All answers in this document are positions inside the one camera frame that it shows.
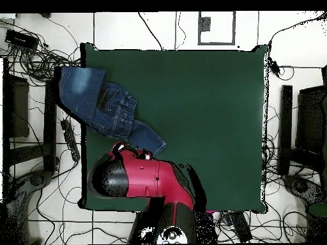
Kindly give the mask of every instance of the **green tablecloth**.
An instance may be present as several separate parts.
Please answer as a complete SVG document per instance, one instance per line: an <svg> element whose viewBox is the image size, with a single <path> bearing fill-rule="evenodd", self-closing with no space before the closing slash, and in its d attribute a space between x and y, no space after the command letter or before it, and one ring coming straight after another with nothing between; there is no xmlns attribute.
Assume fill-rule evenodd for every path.
<svg viewBox="0 0 327 245"><path fill-rule="evenodd" d="M135 118L166 142L157 159L189 163L208 210L264 211L261 203L264 54L238 51L95 50L85 44L86 67L107 70L138 101ZM86 130L89 170L116 139ZM100 199L86 208L142 211L143 198Z"/></svg>

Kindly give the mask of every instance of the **black cable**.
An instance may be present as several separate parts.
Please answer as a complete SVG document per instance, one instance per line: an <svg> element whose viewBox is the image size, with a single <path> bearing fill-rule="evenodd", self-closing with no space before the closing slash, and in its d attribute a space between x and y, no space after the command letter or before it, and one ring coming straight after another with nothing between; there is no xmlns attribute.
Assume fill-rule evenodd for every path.
<svg viewBox="0 0 327 245"><path fill-rule="evenodd" d="M67 200L67 196L70 194L70 192L73 190L73 189L76 189L76 188L80 188L80 189L82 189L82 187L73 187L72 189L70 189L70 191L67 193L67 195L64 197L64 204L63 204L63 221L64 221L64 209L65 209L65 203L66 203L66 201L67 202L70 202L70 203L72 203L72 204L77 204L77 202L75 203L75 202L71 202L71 201L69 201L69 200ZM63 226L63 233L62 233L62 235L63 235L63 238L61 239L62 240L62 242L63 242L63 245L65 245L65 223L63 222L62 224L61 224L62 226Z"/></svg>
<svg viewBox="0 0 327 245"><path fill-rule="evenodd" d="M28 126L32 129L32 132L33 132L33 134L34 134L34 137L35 137L36 141L38 142L38 145L40 146L41 153L42 153L42 157L44 157L43 147L42 147L42 145L41 145L41 143L40 143L38 137L36 136L36 133L35 133L33 127L30 125L30 123L29 123L26 119L24 119L24 118L21 117L20 115L16 114L15 112L12 112L12 113L13 113L14 115L16 115L17 117L19 117L20 119L22 119L23 121L25 121L25 122L28 124Z"/></svg>
<svg viewBox="0 0 327 245"><path fill-rule="evenodd" d="M176 50L179 48L179 46L182 46L184 44L185 40L186 40L186 34L185 34L184 30L182 30L181 26L179 25L180 19L181 19L181 11L179 12L179 17L178 17L178 27L184 33L184 40L183 40L182 44L179 44L178 45L178 47L176 48Z"/></svg>
<svg viewBox="0 0 327 245"><path fill-rule="evenodd" d="M269 48L271 49L271 44L273 43L273 38L276 36L276 34L282 32L282 31L288 30L288 29L290 29L290 28L294 28L294 27L296 27L296 26L298 26L298 25L303 25L303 24L305 24L305 23L307 23L307 22L311 22L311 21L314 21L314 20L326 20L326 19L327 19L327 12L324 11L323 14L321 14L320 16L318 16L318 17L316 17L316 18L308 19L308 20L304 20L304 21L302 21L302 22L298 22L297 24L294 24L294 25L289 26L289 27L287 27L287 28L283 28L283 29L277 31L277 32L276 32L276 33L271 37L271 39L270 39L270 41L269 41L269 43L268 43L268 46L269 46ZM275 74L275 75L276 75L280 80L288 81L288 80L292 79L293 76L294 76L294 68L293 68L292 66L278 66L277 63L276 63L276 61L273 61L273 60L271 59L271 57L270 57L270 49L268 50L268 66L271 68L271 71L272 71L272 72L273 72L273 73L274 73L274 74ZM291 76L290 78L288 78L288 79L281 78L280 76L281 76L282 74L280 73L280 68L283 68L283 69L284 69L284 68L292 68L292 71L293 71L292 76Z"/></svg>
<svg viewBox="0 0 327 245"><path fill-rule="evenodd" d="M55 179L56 177L59 177L60 175L63 175L63 174L65 174L65 173L67 173L67 172L73 170L73 169L74 169L78 164L79 164L79 162L76 162L76 163L73 165L73 167L72 167L71 169L68 169L68 170L64 171L63 173L60 173L60 174L58 174L58 175L52 177L52 179Z"/></svg>
<svg viewBox="0 0 327 245"><path fill-rule="evenodd" d="M41 163L43 163L43 161L41 161L41 162L37 163L35 166L33 166L32 169L30 169L30 172L32 172L32 170L33 170L35 167L37 167L38 165L40 165Z"/></svg>
<svg viewBox="0 0 327 245"><path fill-rule="evenodd" d="M33 108L30 108L30 109L28 109L28 111L30 111L30 110L34 110L34 109L38 109L38 110L40 111L40 113L44 115L44 113L41 111L41 109L40 109L39 107L33 107Z"/></svg>
<svg viewBox="0 0 327 245"><path fill-rule="evenodd" d="M38 202L36 203L36 210L38 211L38 214L39 214L43 219L46 219L46 220L48 220L49 222L51 222L52 225L53 225L53 227L54 227L54 228L52 229L50 235L48 236L47 240L44 242L44 245L46 245L47 242L48 242L48 240L50 239L51 235L54 233L54 230L55 230L55 228L56 228L56 225L55 225L54 222L51 221L48 217L44 216L44 215L40 212L40 210L39 210L39 208L38 208L38 207L39 207L40 200L41 200L41 197L42 197L42 194L43 194L43 189L41 189L40 197L39 197L39 199L38 199Z"/></svg>
<svg viewBox="0 0 327 245"><path fill-rule="evenodd" d="M62 51L59 51L59 50L49 51L49 50L47 50L48 45L45 43L43 36L32 33L31 31L28 31L19 26L15 26L15 27L22 29L20 32L26 32L28 35L36 37L39 41L38 44L39 44L41 50L37 49L34 52L33 51L23 51L19 57L20 66L24 70L24 72L19 72L19 73L21 75L29 76L31 82L35 86L43 86L43 85L36 84L33 81L33 79L38 80L40 82L46 82L47 80L52 79L55 66L79 66L80 59L77 59L77 60L71 59L71 55L76 52L76 50L79 47L78 45L77 45L77 48L70 55L68 55ZM68 58L62 57L55 52L60 52L62 54L65 54L68 56ZM32 61L32 58L34 58L34 57L39 57L41 59L41 61Z"/></svg>
<svg viewBox="0 0 327 245"><path fill-rule="evenodd" d="M63 27L63 28L64 28L64 29L69 33L69 35L72 36L74 42L76 43L76 46L79 46L79 45L77 44L77 42L76 42L76 39L73 37L73 35L71 34L71 32L69 32L69 31L67 30L67 28L66 28L65 26L62 26L61 24L58 24L58 23L54 22L53 20L50 20L49 18L47 18L47 19L48 19L49 21L53 22L54 24L56 24L57 26L61 26L61 27Z"/></svg>
<svg viewBox="0 0 327 245"><path fill-rule="evenodd" d="M94 227L94 229L90 229L88 231L85 231L85 232L82 232L82 233L76 233L76 234L72 234L71 236L69 236L69 238L67 239L67 241L65 242L65 245L67 245L67 242L70 240L70 238L72 238L73 236L78 236L78 235L85 235L87 233L90 233L92 232L93 230L100 230L101 232L103 232L104 234L110 236L110 237L114 237L116 238L117 240L120 240L122 243L127 243L127 239L124 238L124 237L117 237L115 235L112 235L110 233L107 233L105 230L103 230L102 228L99 228L99 227Z"/></svg>
<svg viewBox="0 0 327 245"><path fill-rule="evenodd" d="M59 169L58 169L58 175L56 176L57 177L57 179L58 179L58 190L59 190L59 192L60 192L60 194L61 194L61 196L63 197L63 199L65 200L65 201L67 201L67 202L69 202L69 203L72 203L72 204L77 204L77 203L75 203L75 202L71 202L71 201L69 201L69 200L67 200L66 199L66 197L63 195L63 193L61 192L61 190L60 190L60 184L59 184L59 176L60 176L60 166L61 166L61 155L60 155L60 158L59 158ZM67 174L67 176L66 177L68 177L69 176L69 174L70 174L70 172L72 171L72 169L73 168L71 168L71 169L69 169L68 171L68 174Z"/></svg>
<svg viewBox="0 0 327 245"><path fill-rule="evenodd" d="M285 218L286 218L288 215L292 214L292 213L295 213L295 214L301 215L302 217L304 217L305 219L307 219L306 216L304 216L302 213L300 213L300 212L298 212L298 211L290 211L290 212L287 212L287 213L283 216L283 219L282 219L283 231L284 231L285 237L286 237L286 239L287 239L287 241L288 241L289 243L292 243L292 242L291 242L291 240L288 238L289 234L286 232L286 227L285 227Z"/></svg>
<svg viewBox="0 0 327 245"><path fill-rule="evenodd" d="M64 183L64 181L66 180L66 178L67 178L67 176L64 178L64 180L61 182L61 184L60 184L60 186ZM40 204L39 204L39 206L41 206L41 204L43 204L51 195L53 195L56 191L57 191L57 189L58 188L56 188L45 200L43 200ZM29 215L31 215L31 213L33 212L33 211L35 211L36 210L36 208L35 209L33 209L27 216L29 216Z"/></svg>
<svg viewBox="0 0 327 245"><path fill-rule="evenodd" d="M59 238L61 238L63 231L61 232L60 229L63 226L63 224L60 225L59 227L59 236L57 237L57 239L55 239L54 241L52 241L49 245L53 245Z"/></svg>
<svg viewBox="0 0 327 245"><path fill-rule="evenodd" d="M156 38L156 36L152 33L151 29L149 28L148 24L146 23L146 21L143 19L143 17L141 16L141 14L139 12L137 12L137 14L139 14L139 17L142 19L143 23L146 25L147 29L149 30L149 32L151 33L151 35L155 38L156 42L158 42L160 49L163 50L160 42L158 41L158 39Z"/></svg>

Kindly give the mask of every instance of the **power adapter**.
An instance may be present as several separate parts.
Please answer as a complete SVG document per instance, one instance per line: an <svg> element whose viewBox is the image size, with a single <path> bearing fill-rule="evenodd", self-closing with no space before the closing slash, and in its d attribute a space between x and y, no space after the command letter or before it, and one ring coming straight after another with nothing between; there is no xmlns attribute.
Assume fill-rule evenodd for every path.
<svg viewBox="0 0 327 245"><path fill-rule="evenodd" d="M271 57L268 58L268 66L271 68L271 71L276 75L279 76L280 68L276 61L273 61Z"/></svg>

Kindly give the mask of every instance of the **jeans pocket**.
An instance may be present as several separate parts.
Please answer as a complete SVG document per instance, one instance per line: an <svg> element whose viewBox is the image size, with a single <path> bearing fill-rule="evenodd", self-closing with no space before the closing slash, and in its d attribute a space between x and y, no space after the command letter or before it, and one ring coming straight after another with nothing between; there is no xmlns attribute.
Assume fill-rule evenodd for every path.
<svg viewBox="0 0 327 245"><path fill-rule="evenodd" d="M117 96L119 90L115 88L106 88L105 91L100 92L98 98L98 108L105 111L107 114L114 110L113 101Z"/></svg>

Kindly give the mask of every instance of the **jeans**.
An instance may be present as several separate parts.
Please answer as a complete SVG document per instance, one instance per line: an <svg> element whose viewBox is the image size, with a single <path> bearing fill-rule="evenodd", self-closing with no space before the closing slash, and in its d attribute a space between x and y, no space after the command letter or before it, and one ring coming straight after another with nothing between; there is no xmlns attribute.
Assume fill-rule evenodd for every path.
<svg viewBox="0 0 327 245"><path fill-rule="evenodd" d="M93 131L157 155L167 145L147 124L134 119L136 99L121 85L105 81L105 70L62 67L63 105Z"/></svg>

